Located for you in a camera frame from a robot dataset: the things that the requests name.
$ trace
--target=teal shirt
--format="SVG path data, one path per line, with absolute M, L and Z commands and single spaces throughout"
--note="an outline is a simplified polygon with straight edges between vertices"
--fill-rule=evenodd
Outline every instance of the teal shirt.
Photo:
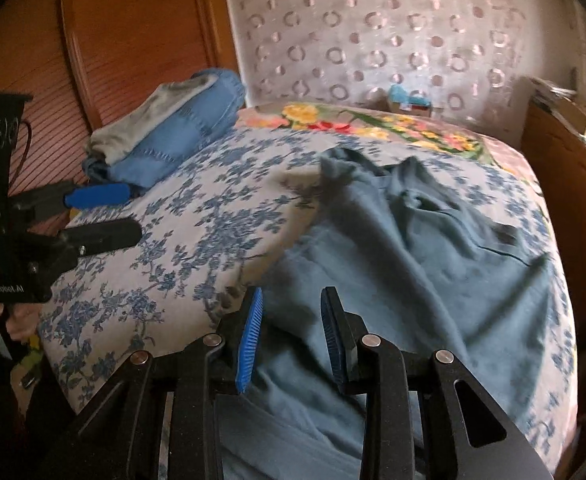
M 262 279 L 252 384 L 218 400 L 225 478 L 358 478 L 365 399 L 333 383 L 325 286 L 398 348 L 451 350 L 523 428 L 551 306 L 548 255 L 528 254 L 515 228 L 481 215 L 414 157 L 380 168 L 334 148 L 321 170 L 316 222 Z

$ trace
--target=blue floral pattern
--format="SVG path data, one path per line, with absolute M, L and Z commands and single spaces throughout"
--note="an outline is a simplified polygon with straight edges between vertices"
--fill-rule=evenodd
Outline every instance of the blue floral pattern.
M 84 258 L 53 286 L 39 328 L 58 380 L 80 410 L 128 354 L 181 350 L 239 306 L 247 283 L 294 244 L 315 215 L 317 158 L 346 146 L 378 164 L 417 156 L 445 186 L 494 221 L 519 228 L 554 261 L 544 366 L 525 427 L 552 470 L 574 422 L 572 310 L 546 214 L 499 168 L 417 146 L 293 130 L 241 128 L 186 161 L 143 197 L 81 214 L 74 224 L 135 217 L 134 248 Z

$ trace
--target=black cable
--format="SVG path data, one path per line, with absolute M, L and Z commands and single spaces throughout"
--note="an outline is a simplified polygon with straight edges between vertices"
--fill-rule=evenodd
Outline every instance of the black cable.
M 18 178 L 18 176 L 20 175 L 20 172 L 22 171 L 22 167 L 24 165 L 24 162 L 26 161 L 26 157 L 29 155 L 29 148 L 31 147 L 31 137 L 33 135 L 33 131 L 31 129 L 31 123 L 29 121 L 26 120 L 21 120 L 20 124 L 24 124 L 26 126 L 26 131 L 27 131 L 27 137 L 26 137 L 26 146 L 24 147 L 24 153 L 22 154 L 22 159 L 20 160 L 20 164 L 18 164 L 18 167 L 16 168 L 16 172 L 14 173 L 13 178 L 11 179 L 11 182 L 9 183 L 9 189 L 11 189 L 13 187 L 13 184 L 16 183 L 16 180 Z

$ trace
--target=wooden headboard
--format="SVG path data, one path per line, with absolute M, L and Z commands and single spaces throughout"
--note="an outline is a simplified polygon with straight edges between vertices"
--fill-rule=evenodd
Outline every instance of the wooden headboard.
M 32 147 L 11 193 L 83 180 L 91 131 L 210 66 L 237 71 L 226 0 L 7 0 L 0 91 L 34 96 L 24 111 Z M 12 171 L 25 143 L 20 131 Z
M 60 0 L 68 59 L 88 123 L 117 120 L 163 82 L 237 70 L 226 0 Z

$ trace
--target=person's hand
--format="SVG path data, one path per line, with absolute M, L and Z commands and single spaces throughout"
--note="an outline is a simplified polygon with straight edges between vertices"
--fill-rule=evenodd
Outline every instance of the person's hand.
M 0 304 L 0 315 L 3 305 Z M 6 331 L 14 341 L 23 341 L 35 333 L 42 305 L 38 303 L 17 303 L 6 322 Z

